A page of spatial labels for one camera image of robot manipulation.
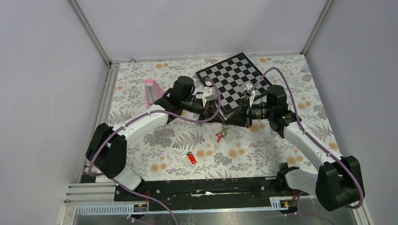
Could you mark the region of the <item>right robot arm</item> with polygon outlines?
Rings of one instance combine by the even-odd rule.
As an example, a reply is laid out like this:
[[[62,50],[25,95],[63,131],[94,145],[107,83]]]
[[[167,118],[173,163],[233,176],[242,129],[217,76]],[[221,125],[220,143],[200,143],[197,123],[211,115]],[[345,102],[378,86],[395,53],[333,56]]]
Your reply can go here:
[[[278,171],[277,191],[285,196],[294,190],[316,196],[328,211],[341,207],[353,208],[363,204],[365,189],[361,166],[352,155],[343,156],[325,146],[314,134],[307,131],[301,119],[288,109],[288,88],[271,85],[267,88],[267,101],[253,104],[254,87],[250,83],[241,89],[243,99],[227,124],[250,127],[253,120],[268,119],[271,129],[286,139],[313,164],[317,173],[306,172],[295,166]]]

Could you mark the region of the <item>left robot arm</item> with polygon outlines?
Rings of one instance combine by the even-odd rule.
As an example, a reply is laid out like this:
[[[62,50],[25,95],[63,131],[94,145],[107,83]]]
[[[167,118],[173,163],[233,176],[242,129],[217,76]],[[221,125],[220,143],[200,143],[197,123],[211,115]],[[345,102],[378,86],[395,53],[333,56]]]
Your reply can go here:
[[[219,88],[210,78],[205,78],[206,86],[202,101],[193,98],[195,84],[192,78],[180,76],[161,98],[146,111],[118,125],[102,123],[97,126],[89,142],[86,158],[89,161],[88,174],[92,177],[106,176],[116,184],[126,188],[126,194],[133,200],[144,196],[142,177],[127,165],[127,148],[150,131],[181,119],[196,124],[205,124],[216,118],[222,105]],[[182,111],[200,114],[206,103],[216,100],[213,114],[203,120],[193,120],[182,116]]]

